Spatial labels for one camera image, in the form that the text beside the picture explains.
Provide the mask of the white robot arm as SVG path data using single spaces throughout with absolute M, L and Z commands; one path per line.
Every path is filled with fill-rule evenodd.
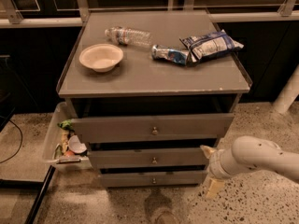
M 200 146 L 208 159 L 203 192 L 213 199 L 234 176 L 266 170 L 299 182 L 299 154 L 282 150 L 273 141 L 253 136 L 235 139 L 228 149 Z

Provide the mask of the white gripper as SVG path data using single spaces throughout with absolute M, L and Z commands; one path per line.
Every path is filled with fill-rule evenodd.
M 211 177 L 206 179 L 206 197 L 208 199 L 213 199 L 224 187 L 224 180 L 232 178 L 233 176 L 223 168 L 222 157 L 225 152 L 224 149 L 217 150 L 214 147 L 204 145 L 201 145 L 200 148 L 205 157 L 209 159 L 207 170 Z

